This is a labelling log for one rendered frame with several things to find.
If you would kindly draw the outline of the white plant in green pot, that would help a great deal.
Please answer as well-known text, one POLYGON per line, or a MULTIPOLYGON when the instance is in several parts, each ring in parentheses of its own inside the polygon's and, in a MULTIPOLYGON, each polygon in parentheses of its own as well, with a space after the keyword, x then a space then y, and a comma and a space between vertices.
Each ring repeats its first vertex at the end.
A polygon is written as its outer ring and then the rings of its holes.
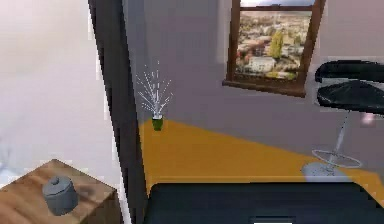
POLYGON ((141 75, 136 75, 136 83, 140 90, 141 106, 151 113, 151 122, 154 131, 161 131, 164 124, 164 109, 168 106, 173 93, 169 91, 171 79, 162 79, 159 69, 151 70, 147 64, 141 75))

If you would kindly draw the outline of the brown framed window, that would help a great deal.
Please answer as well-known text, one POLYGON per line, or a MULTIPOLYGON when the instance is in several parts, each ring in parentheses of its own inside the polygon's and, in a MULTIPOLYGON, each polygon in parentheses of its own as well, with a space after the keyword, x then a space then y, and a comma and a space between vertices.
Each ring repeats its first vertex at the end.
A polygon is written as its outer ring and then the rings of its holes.
POLYGON ((303 98, 326 0, 232 0, 222 84, 303 98))

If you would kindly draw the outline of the black table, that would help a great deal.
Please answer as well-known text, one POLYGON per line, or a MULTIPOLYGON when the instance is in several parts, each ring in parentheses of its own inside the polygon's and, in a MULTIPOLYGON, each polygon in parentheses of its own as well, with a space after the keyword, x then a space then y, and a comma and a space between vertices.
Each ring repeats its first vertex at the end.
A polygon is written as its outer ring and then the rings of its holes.
POLYGON ((382 207, 352 182, 162 183, 143 224, 384 224, 382 207))

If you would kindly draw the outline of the grey lidded pot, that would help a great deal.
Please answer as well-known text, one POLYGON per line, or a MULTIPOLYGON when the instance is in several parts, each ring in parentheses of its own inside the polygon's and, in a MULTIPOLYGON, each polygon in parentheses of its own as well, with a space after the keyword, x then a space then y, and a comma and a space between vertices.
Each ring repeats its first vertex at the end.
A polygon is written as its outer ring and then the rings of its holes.
POLYGON ((72 180, 67 176, 54 176, 43 185, 42 194, 48 209, 61 216, 71 212, 79 202, 72 180))

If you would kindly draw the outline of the black bar stool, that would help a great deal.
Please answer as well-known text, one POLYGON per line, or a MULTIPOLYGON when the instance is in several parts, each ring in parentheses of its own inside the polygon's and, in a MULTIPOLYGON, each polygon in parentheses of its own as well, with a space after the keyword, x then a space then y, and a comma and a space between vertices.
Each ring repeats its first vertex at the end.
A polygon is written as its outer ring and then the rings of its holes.
POLYGON ((345 110, 335 147, 313 149, 319 162, 305 164, 301 172, 308 182, 351 182, 341 168, 361 168, 363 163, 341 150, 352 111, 384 115, 384 63, 367 60, 334 60, 315 71, 316 104, 323 108, 345 110))

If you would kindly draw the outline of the brown wooden table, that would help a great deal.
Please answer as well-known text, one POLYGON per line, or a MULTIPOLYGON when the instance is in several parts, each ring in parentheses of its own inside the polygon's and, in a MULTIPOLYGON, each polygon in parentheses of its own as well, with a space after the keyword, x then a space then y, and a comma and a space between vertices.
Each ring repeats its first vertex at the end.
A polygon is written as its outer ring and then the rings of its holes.
POLYGON ((0 189, 0 224, 124 224, 117 190, 60 160, 52 159, 0 189), (68 214, 53 215, 42 188, 54 176, 67 176, 79 195, 68 214))

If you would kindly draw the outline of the dark door frame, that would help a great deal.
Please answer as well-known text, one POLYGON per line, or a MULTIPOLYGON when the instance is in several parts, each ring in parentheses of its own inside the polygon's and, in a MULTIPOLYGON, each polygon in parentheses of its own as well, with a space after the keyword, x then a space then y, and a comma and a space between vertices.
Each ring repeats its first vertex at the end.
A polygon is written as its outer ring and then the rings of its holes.
POLYGON ((88 4, 131 222, 144 224, 148 196, 123 0, 88 4))

